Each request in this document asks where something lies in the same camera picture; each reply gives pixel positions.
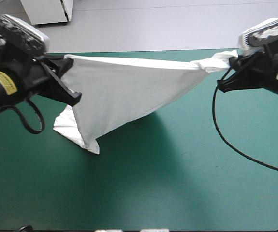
white object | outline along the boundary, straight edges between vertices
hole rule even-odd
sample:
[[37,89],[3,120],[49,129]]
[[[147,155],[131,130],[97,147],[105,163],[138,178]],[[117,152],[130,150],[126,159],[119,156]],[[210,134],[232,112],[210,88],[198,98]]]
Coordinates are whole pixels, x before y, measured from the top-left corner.
[[54,130],[99,154],[97,138],[177,100],[209,72],[228,69],[232,56],[237,52],[192,62],[66,55],[74,64],[62,81],[83,95],[56,118]]
[[33,25],[71,21],[73,0],[21,0],[21,2]]

cloth fold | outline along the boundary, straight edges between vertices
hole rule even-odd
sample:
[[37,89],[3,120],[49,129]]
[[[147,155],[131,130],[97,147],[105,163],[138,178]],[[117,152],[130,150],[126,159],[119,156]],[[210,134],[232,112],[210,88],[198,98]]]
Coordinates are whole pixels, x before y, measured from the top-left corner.
[[82,98],[56,118],[54,130],[99,154],[97,138],[177,100],[209,73],[228,69],[230,57],[237,51],[191,62],[65,55],[74,63],[61,80]]

white fabric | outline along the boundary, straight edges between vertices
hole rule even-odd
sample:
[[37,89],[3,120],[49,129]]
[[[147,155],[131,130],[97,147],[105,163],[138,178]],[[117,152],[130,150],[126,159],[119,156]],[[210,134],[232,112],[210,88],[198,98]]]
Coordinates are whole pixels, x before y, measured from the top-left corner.
[[66,55],[74,64],[62,81],[83,95],[56,118],[54,130],[99,154],[97,138],[175,101],[209,72],[228,69],[232,56],[237,52],[192,62]]

white floor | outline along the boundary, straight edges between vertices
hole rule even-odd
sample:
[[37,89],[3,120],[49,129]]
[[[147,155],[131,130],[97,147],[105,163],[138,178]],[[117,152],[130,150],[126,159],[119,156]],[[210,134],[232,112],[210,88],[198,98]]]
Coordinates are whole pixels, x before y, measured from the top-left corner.
[[[29,21],[19,0],[0,15]],[[49,52],[236,48],[238,35],[278,17],[278,0],[74,0],[66,26],[40,28]]]

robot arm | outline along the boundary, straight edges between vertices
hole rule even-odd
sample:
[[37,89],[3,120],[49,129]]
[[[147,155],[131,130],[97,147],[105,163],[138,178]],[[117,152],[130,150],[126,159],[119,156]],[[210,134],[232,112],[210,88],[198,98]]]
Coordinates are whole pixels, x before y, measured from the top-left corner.
[[[44,119],[30,97],[39,94],[71,106],[77,104],[82,94],[68,89],[60,80],[73,60],[44,55],[49,38],[18,18],[4,14],[0,18],[0,35],[5,40],[5,45],[0,46],[0,113],[14,110],[29,132],[40,133]],[[25,100],[38,115],[41,130],[32,129],[15,107]]]

